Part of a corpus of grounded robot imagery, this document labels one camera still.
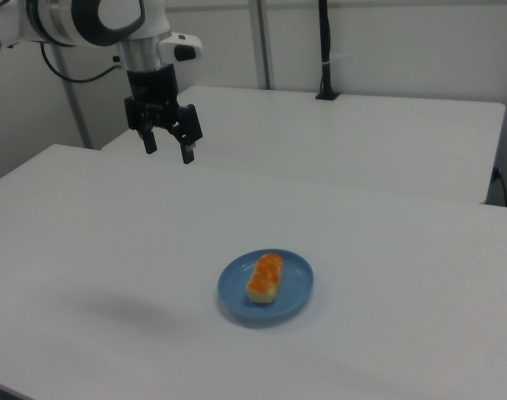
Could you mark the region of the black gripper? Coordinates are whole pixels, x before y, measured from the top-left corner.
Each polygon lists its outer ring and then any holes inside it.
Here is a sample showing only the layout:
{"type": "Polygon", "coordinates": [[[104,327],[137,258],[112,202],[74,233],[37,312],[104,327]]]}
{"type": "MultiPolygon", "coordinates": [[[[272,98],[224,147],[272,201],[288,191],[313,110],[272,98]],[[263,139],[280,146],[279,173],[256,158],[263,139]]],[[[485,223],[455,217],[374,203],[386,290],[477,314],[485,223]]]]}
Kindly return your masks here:
{"type": "Polygon", "coordinates": [[[194,161],[195,143],[203,137],[194,105],[178,103],[174,65],[149,72],[128,72],[132,95],[124,99],[128,127],[138,132],[147,154],[157,151],[153,128],[163,128],[180,144],[184,164],[194,161]]]}

